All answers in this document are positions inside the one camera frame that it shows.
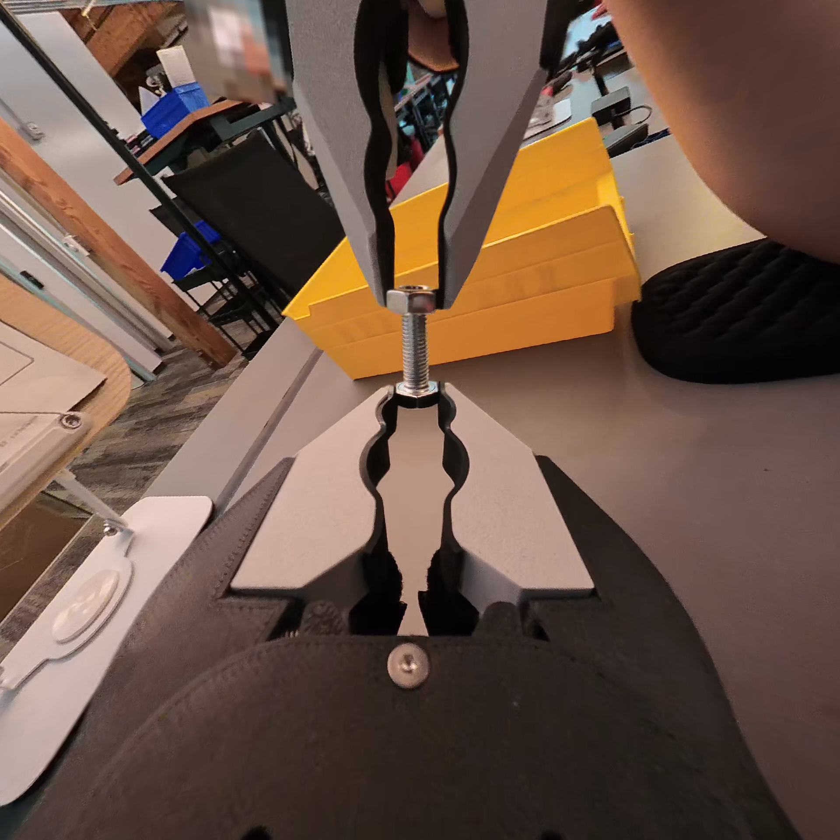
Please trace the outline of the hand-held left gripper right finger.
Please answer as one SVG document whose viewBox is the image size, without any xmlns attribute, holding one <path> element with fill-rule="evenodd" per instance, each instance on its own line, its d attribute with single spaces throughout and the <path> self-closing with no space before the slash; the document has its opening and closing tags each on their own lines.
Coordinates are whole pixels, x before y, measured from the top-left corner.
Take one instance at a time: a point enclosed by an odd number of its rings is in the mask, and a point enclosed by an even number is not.
<svg viewBox="0 0 840 840">
<path fill-rule="evenodd" d="M 452 384 L 438 426 L 444 499 L 441 540 L 420 609 L 428 635 L 469 636 L 498 603 L 585 598 L 595 583 L 529 446 Z"/>
</svg>

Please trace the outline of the black pole lamp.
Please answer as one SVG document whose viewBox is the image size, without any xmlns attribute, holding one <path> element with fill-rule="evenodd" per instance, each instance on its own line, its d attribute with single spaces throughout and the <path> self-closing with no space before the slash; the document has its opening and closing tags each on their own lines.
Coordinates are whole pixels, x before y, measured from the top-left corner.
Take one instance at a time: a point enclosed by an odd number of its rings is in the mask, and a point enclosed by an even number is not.
<svg viewBox="0 0 840 840">
<path fill-rule="evenodd" d="M 160 184 L 154 176 L 148 172 L 144 165 L 133 156 L 126 143 L 111 130 L 98 111 L 93 108 L 90 102 L 61 72 L 53 60 L 47 56 L 46 52 L 42 50 L 42 48 L 32 38 L 25 26 L 18 22 L 15 15 L 10 12 L 5 5 L 1 6 L 1 19 L 3 25 L 9 31 L 11 36 L 13 36 L 15 40 L 27 51 L 27 53 L 35 60 L 36 64 L 46 73 L 49 79 L 56 84 L 58 89 L 90 123 L 93 129 L 100 134 L 100 136 L 108 143 L 108 146 L 112 148 L 119 158 L 129 167 L 129 170 L 133 175 L 135 175 L 136 179 L 141 181 L 151 194 L 159 201 L 159 203 L 168 209 L 173 217 L 178 220 L 189 237 L 200 247 L 205 257 L 207 257 L 212 265 L 215 266 L 217 272 L 227 278 L 233 288 L 236 289 L 241 301 L 246 304 L 246 307 L 249 310 L 250 318 L 247 318 L 245 321 L 251 329 L 255 326 L 261 327 L 260 331 L 255 331 L 255 340 L 248 346 L 247 351 L 245 351 L 245 354 L 249 358 L 252 358 L 256 355 L 257 350 L 266 343 L 271 334 L 277 330 L 278 322 L 271 317 L 269 311 L 261 304 L 252 289 L 247 287 L 240 279 L 235 265 L 231 264 L 230 261 L 217 250 L 217 247 L 211 244 L 201 231 L 192 224 L 189 217 L 174 204 L 162 184 Z"/>
</svg>

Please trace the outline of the person's right forearm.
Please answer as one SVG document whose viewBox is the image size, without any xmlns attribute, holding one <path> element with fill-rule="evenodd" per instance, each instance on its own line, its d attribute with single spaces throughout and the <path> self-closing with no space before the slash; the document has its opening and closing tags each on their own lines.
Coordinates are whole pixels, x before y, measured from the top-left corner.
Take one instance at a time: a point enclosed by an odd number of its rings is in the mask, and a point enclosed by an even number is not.
<svg viewBox="0 0 840 840">
<path fill-rule="evenodd" d="M 768 238 L 838 264 L 837 1 L 612 1 L 686 158 Z"/>
</svg>

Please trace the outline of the steel hex bolt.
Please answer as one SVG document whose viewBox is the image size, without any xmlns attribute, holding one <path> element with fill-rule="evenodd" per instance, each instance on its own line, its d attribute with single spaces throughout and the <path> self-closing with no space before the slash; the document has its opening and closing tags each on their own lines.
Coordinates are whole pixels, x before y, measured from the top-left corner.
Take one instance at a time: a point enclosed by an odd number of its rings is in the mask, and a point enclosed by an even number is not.
<svg viewBox="0 0 840 840">
<path fill-rule="evenodd" d="M 436 291 L 423 286 L 400 286 L 386 293 L 386 307 L 402 321 L 402 381 L 424 389 L 429 378 L 427 318 L 437 309 Z"/>
</svg>

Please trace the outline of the black upright panel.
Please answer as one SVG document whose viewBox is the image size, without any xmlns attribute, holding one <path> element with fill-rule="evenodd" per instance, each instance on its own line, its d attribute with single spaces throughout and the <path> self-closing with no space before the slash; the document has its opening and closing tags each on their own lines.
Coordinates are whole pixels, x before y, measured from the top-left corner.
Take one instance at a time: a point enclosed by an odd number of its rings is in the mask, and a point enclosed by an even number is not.
<svg viewBox="0 0 840 840">
<path fill-rule="evenodd" d="M 163 181 L 284 301 L 344 239 L 334 208 L 260 133 Z"/>
</svg>

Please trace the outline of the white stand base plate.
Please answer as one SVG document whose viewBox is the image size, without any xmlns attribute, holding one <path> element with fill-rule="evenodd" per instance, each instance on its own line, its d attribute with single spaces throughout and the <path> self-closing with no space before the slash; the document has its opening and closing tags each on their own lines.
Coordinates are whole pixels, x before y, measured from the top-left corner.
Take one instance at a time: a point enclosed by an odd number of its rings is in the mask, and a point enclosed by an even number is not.
<svg viewBox="0 0 840 840">
<path fill-rule="evenodd" d="M 45 772 L 123 639 L 207 524 L 208 497 L 148 497 L 103 537 L 2 661 L 1 805 Z"/>
</svg>

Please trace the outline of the wooden top work desk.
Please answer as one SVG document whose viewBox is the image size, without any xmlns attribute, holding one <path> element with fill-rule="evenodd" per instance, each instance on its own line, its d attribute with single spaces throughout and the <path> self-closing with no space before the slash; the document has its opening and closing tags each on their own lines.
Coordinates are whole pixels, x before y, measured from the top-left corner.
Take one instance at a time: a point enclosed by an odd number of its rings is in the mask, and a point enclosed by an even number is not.
<svg viewBox="0 0 840 840">
<path fill-rule="evenodd" d="M 194 150 L 213 151 L 266 125 L 270 143 L 277 146 L 277 132 L 271 127 L 272 123 L 296 109 L 297 104 L 291 97 L 281 97 L 278 103 L 265 106 L 222 99 L 187 114 L 134 159 L 151 175 L 157 175 L 173 164 L 183 163 Z"/>
</svg>

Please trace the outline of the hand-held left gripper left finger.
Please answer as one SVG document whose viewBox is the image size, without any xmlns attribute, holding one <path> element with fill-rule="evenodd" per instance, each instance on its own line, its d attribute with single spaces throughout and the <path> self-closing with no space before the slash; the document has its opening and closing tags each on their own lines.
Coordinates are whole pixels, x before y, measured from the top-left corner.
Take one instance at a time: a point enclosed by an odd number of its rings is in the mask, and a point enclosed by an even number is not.
<svg viewBox="0 0 840 840">
<path fill-rule="evenodd" d="M 233 592 L 329 602 L 357 634 L 392 635 L 403 579 L 387 543 L 377 486 L 390 468 L 396 390 L 379 389 L 290 462 Z"/>
</svg>

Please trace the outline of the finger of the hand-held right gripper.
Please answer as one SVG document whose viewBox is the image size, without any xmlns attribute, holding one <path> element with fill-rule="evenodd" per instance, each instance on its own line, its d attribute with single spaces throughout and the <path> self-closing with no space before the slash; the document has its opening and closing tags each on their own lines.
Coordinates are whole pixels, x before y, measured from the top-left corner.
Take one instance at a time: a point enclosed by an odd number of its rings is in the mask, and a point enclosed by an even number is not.
<svg viewBox="0 0 840 840">
<path fill-rule="evenodd" d="M 289 1 L 292 89 L 346 238 L 379 305 L 395 282 L 386 183 L 407 11 L 391 1 Z"/>
<path fill-rule="evenodd" d="M 458 74 L 444 120 L 448 191 L 437 232 L 438 309 L 454 306 L 478 259 L 545 82 L 548 7 L 446 3 Z"/>
</svg>

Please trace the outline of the wooden post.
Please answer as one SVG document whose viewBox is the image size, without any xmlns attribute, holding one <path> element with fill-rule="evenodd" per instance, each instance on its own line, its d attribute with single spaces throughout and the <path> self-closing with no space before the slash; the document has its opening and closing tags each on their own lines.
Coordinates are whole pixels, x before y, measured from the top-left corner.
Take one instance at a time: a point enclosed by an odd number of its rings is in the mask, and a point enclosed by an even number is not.
<svg viewBox="0 0 840 840">
<path fill-rule="evenodd" d="M 92 260 L 189 350 L 215 370 L 236 349 L 167 284 L 7 122 L 1 121 L 1 166 L 12 181 L 91 252 Z"/>
</svg>

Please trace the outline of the yellow plastic bin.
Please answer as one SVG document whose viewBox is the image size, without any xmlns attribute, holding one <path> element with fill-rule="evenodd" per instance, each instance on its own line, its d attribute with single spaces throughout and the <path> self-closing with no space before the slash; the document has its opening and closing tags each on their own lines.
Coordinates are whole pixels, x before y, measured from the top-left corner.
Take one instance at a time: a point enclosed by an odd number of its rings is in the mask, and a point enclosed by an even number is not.
<svg viewBox="0 0 840 840">
<path fill-rule="evenodd" d="M 608 333 L 641 286 L 613 163 L 585 119 L 518 153 L 454 306 L 427 321 L 429 362 Z M 400 319 L 376 302 L 347 239 L 283 315 L 353 380 L 402 368 Z"/>
</svg>

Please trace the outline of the clear acrylic sheet holder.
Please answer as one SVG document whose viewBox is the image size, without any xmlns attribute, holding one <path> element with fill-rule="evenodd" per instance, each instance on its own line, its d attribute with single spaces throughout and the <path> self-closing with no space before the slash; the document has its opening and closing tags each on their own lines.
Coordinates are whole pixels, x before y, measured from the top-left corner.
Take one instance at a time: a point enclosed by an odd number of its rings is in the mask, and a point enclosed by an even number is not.
<svg viewBox="0 0 840 840">
<path fill-rule="evenodd" d="M 1 509 L 21 496 L 90 426 L 88 413 L 1 413 Z"/>
</svg>

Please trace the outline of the aluminium rail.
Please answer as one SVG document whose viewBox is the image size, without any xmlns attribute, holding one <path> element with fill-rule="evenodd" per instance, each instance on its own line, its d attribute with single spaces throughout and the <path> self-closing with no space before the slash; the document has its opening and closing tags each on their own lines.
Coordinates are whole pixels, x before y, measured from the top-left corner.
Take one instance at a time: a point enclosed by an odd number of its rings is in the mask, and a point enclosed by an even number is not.
<svg viewBox="0 0 840 840">
<path fill-rule="evenodd" d="M 153 382 L 172 336 L 92 264 L 80 244 L 2 183 L 2 276 L 109 341 L 134 377 Z"/>
</svg>

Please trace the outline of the blue storage bin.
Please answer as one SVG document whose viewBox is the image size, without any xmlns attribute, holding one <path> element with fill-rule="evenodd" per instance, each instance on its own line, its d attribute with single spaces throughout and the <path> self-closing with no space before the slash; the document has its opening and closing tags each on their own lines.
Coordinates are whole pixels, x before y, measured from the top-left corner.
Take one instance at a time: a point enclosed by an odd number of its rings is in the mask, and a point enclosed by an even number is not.
<svg viewBox="0 0 840 840">
<path fill-rule="evenodd" d="M 158 98 L 156 103 L 141 114 L 145 130 L 157 140 L 192 113 L 208 107 L 210 104 L 201 84 L 197 81 L 174 87 Z"/>
<path fill-rule="evenodd" d="M 216 246 L 221 242 L 220 234 L 203 220 L 198 220 L 195 227 L 211 246 Z M 164 261 L 161 272 L 173 280 L 182 280 L 206 266 L 209 266 L 209 258 L 206 257 L 201 246 L 188 233 L 181 233 Z"/>
</svg>

